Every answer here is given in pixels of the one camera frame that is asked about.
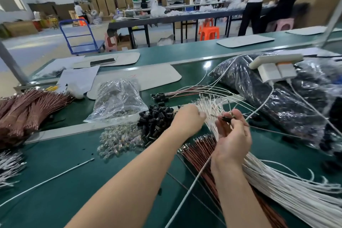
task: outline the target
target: metal pole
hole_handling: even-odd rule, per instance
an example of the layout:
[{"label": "metal pole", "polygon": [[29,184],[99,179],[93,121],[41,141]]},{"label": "metal pole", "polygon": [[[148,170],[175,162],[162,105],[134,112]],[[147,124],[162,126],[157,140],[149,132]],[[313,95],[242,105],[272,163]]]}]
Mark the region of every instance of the metal pole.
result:
[{"label": "metal pole", "polygon": [[335,11],[332,14],[330,21],[327,25],[327,29],[322,34],[322,36],[317,40],[317,45],[316,45],[317,47],[323,48],[325,46],[341,14],[342,14],[342,0],[340,0],[338,5],[336,6]]},{"label": "metal pole", "polygon": [[14,60],[12,55],[8,52],[5,45],[3,45],[2,41],[0,41],[0,57],[6,63],[7,67],[12,71],[15,78],[19,81],[20,84],[26,85],[30,82],[28,77],[21,70],[17,62]]}]

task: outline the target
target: factory floor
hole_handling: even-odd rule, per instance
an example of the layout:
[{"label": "factory floor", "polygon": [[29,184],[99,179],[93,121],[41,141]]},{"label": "factory floor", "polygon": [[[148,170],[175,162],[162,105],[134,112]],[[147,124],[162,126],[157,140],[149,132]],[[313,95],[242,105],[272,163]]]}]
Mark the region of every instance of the factory floor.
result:
[{"label": "factory floor", "polygon": [[[220,33],[224,34],[226,23],[217,20],[217,26],[220,28]],[[237,36],[239,26],[239,21],[232,22],[229,36]],[[92,25],[91,30],[95,40],[103,40],[107,28],[108,23]],[[72,27],[71,25],[63,27],[63,30],[66,32],[67,36],[89,33],[87,27]],[[160,40],[160,38],[167,38],[173,34],[172,24],[158,24],[158,27],[154,25],[152,27],[148,26],[148,31],[151,46],[157,45],[157,42]],[[127,28],[124,28],[119,30],[119,33],[126,35],[128,34],[128,30]],[[252,34],[250,27],[247,30],[247,34]],[[175,43],[180,43],[180,29],[175,30],[175,35]],[[147,47],[144,31],[134,32],[134,38],[138,48]],[[191,28],[188,28],[187,40],[185,40],[185,29],[183,29],[183,39],[184,42],[195,41],[194,25]],[[92,41],[90,36],[75,37],[69,40],[71,45],[89,43]],[[12,57],[26,75],[31,75],[35,70],[52,59],[72,56],[60,29],[45,29],[44,31],[35,35],[3,40],[3,44],[6,46],[7,50],[11,53]],[[15,93],[13,87],[18,85],[18,81],[2,60],[0,60],[0,79],[3,80],[2,85],[0,86],[0,97],[13,95]]]}]

